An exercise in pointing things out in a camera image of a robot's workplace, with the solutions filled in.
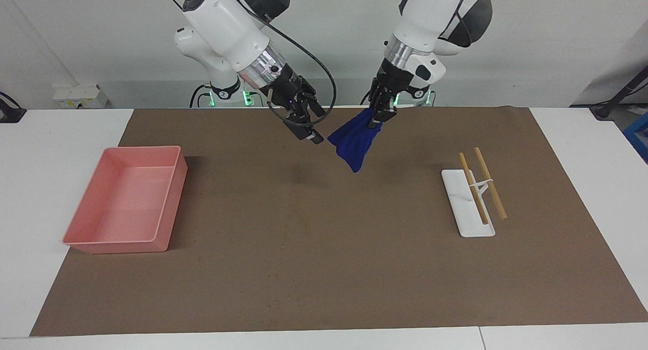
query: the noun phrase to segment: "brown mat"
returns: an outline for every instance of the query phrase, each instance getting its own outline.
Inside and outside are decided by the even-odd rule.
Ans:
[[[71,249],[32,336],[648,321],[527,109],[402,110],[357,175],[262,110],[137,110],[121,141],[175,144],[169,251]],[[510,216],[489,239],[440,176],[463,150],[481,177],[476,145]]]

